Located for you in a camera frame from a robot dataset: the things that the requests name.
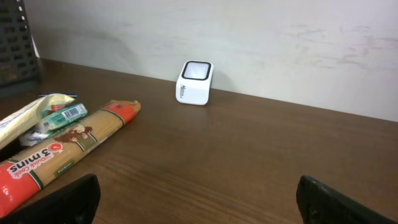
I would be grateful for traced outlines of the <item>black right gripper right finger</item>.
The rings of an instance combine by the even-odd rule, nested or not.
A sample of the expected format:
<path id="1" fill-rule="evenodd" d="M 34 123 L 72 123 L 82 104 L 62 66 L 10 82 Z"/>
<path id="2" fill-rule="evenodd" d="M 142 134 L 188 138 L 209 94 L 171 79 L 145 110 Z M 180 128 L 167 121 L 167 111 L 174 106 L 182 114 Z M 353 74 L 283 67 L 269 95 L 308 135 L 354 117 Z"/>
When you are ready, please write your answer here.
<path id="1" fill-rule="evenodd" d="M 304 224 L 397 224 L 309 175 L 301 176 L 296 201 Z"/>

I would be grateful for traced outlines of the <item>cream blue snack bag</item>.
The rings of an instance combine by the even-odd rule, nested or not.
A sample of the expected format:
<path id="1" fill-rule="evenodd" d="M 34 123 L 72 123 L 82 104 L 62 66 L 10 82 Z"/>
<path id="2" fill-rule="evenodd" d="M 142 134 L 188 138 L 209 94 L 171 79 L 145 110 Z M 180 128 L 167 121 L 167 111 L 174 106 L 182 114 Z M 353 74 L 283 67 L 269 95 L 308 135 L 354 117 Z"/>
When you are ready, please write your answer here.
<path id="1" fill-rule="evenodd" d="M 44 117 L 44 112 L 50 111 L 52 106 L 66 106 L 74 100 L 72 96 L 61 93 L 42 95 L 1 120 L 1 149 L 36 125 Z"/>

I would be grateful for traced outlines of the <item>orange spaghetti pack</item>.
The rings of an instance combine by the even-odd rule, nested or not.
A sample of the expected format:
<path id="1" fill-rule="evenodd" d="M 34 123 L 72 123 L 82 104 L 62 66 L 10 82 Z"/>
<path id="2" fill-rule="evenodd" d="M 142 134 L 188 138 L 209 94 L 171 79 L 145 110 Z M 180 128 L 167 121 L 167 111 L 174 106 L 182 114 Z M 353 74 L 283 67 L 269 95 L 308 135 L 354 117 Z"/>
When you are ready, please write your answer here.
<path id="1" fill-rule="evenodd" d="M 1 162 L 1 217 L 44 189 L 141 109 L 138 101 L 111 100 L 58 135 Z"/>

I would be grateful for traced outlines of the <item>teal tissue pack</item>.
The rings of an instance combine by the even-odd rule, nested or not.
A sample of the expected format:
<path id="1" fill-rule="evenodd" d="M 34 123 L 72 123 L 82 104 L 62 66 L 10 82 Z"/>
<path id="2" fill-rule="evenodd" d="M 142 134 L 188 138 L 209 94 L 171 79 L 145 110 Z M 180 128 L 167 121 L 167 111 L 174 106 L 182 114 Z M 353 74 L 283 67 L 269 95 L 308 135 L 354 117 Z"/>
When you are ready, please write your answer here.
<path id="1" fill-rule="evenodd" d="M 35 125 L 35 128 L 41 133 L 48 133 L 86 116 L 87 113 L 88 110 L 82 103 L 73 105 L 44 117 Z"/>
<path id="2" fill-rule="evenodd" d="M 40 143 L 48 138 L 53 137 L 55 133 L 56 133 L 55 131 L 43 133 L 38 129 L 32 128 L 19 136 L 19 142 L 21 146 L 31 147 L 37 143 Z"/>

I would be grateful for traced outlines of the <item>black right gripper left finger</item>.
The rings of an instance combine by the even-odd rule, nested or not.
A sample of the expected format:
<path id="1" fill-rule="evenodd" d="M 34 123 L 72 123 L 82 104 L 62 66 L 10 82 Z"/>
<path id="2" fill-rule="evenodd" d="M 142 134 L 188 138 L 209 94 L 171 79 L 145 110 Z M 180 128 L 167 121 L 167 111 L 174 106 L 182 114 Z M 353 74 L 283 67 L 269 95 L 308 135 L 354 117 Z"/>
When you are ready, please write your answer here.
<path id="1" fill-rule="evenodd" d="M 87 174 L 16 212 L 1 224 L 91 224 L 100 202 L 98 178 Z"/>

